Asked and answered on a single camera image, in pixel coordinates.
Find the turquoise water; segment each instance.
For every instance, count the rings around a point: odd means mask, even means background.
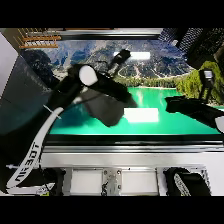
[[[128,88],[139,108],[157,108],[157,122],[129,122],[125,117],[116,126],[106,127],[91,118],[82,105],[62,114],[51,134],[219,134],[213,128],[201,124],[180,113],[167,113],[165,97],[180,95],[175,89]]]

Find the metal bracket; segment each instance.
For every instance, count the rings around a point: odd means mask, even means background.
[[[119,196],[122,188],[122,169],[103,169],[102,196]]]

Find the display screen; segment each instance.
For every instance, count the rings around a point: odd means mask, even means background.
[[[90,64],[98,71],[105,71],[105,62],[110,63],[119,51],[127,49],[131,51],[131,58],[122,65],[115,81],[128,87],[138,107],[125,108],[119,123],[107,127],[92,117],[84,105],[74,104],[54,123],[50,134],[219,134],[216,129],[183,114],[166,112],[166,97],[198,97],[199,94],[187,88],[191,86],[189,77],[195,75],[195,70],[187,65],[183,53],[175,46],[159,40],[66,40],[59,41],[58,45],[58,48],[28,49],[22,54],[28,64],[36,65],[38,58],[39,70],[43,68],[43,71],[36,73],[42,76],[48,88],[63,79],[72,64]],[[214,100],[210,105],[224,108]]]

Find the forest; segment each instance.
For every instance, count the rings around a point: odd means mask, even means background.
[[[206,61],[199,70],[192,70],[189,75],[168,77],[168,78],[135,78],[117,76],[115,81],[124,84],[127,87],[163,87],[176,88],[188,98],[198,98],[201,91],[201,81],[199,71],[204,68],[212,69],[215,74],[215,84],[209,99],[213,105],[224,105],[224,77],[215,62]]]

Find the rocky mountain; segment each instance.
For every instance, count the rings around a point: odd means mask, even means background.
[[[150,52],[149,60],[128,60],[119,74],[135,77],[170,77],[190,71],[183,53],[175,46],[159,40],[70,40],[59,41],[59,48],[41,49],[50,58],[50,65],[57,78],[64,77],[71,64],[88,63],[96,69],[105,69],[114,52],[127,49],[132,52]]]

